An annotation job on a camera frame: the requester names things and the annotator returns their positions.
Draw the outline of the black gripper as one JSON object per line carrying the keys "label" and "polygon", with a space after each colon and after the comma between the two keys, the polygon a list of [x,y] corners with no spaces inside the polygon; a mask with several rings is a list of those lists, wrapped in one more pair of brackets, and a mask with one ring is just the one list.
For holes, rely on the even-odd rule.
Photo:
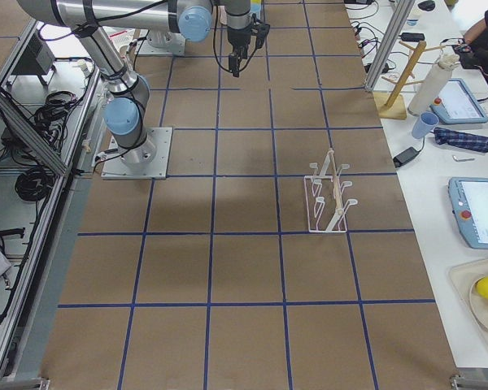
{"label": "black gripper", "polygon": [[239,77],[241,62],[247,60],[248,48],[251,43],[252,27],[248,24],[245,28],[227,27],[229,44],[232,46],[232,53],[228,56],[229,71],[233,77]]}

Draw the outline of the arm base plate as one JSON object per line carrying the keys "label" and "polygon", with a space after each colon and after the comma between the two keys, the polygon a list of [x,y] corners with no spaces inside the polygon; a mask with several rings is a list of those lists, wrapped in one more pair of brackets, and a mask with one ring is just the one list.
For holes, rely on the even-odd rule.
{"label": "arm base plate", "polygon": [[172,128],[146,128],[146,142],[122,158],[114,153],[102,165],[105,180],[164,180],[172,143]]}

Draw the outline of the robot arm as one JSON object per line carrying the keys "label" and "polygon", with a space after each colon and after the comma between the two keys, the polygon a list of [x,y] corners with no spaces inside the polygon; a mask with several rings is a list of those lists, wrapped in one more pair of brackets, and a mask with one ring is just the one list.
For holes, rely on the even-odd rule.
{"label": "robot arm", "polygon": [[105,27],[178,33],[199,42],[211,30],[213,10],[223,7],[233,48],[226,71],[233,76],[239,76],[250,61],[249,46],[260,49],[270,30],[252,13],[248,1],[21,1],[19,5],[35,20],[70,28],[98,66],[113,97],[104,120],[120,158],[129,165],[150,162],[158,150],[143,124],[150,88],[121,57]]}

